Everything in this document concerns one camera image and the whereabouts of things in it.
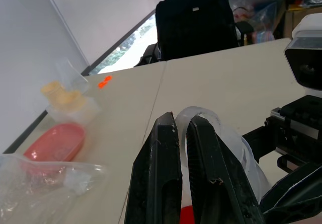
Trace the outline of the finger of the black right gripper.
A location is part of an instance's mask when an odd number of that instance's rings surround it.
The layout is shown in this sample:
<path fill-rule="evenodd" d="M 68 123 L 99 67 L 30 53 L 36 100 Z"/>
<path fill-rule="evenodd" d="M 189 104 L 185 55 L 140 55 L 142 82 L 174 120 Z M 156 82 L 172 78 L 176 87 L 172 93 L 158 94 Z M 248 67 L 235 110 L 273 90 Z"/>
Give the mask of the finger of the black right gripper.
<path fill-rule="evenodd" d="M 276 126 L 261 126 L 243 135 L 251 147 L 257 163 L 260 158 L 273 152 L 285 137 L 283 129 Z"/>
<path fill-rule="evenodd" d="M 321 166 L 307 163 L 278 181 L 260 202 L 265 219 L 308 219 L 321 213 Z"/>

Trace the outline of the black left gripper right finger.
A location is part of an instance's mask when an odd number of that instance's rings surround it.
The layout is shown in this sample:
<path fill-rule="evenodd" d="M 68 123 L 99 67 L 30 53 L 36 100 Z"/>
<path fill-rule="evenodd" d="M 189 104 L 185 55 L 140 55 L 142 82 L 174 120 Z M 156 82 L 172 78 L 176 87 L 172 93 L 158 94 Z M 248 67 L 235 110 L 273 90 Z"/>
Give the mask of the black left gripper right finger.
<path fill-rule="evenodd" d="M 264 223 L 241 163 L 209 121 L 192 118 L 186 139 L 195 223 Z"/>

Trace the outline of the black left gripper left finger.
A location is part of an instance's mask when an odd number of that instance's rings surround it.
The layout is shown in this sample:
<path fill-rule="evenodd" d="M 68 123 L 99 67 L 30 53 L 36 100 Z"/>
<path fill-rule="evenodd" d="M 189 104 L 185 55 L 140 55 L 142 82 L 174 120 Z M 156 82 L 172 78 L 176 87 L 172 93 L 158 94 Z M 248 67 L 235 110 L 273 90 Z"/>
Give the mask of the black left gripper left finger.
<path fill-rule="evenodd" d="M 173 114 L 157 118 L 132 167 L 125 223 L 179 223 L 182 171 Z"/>

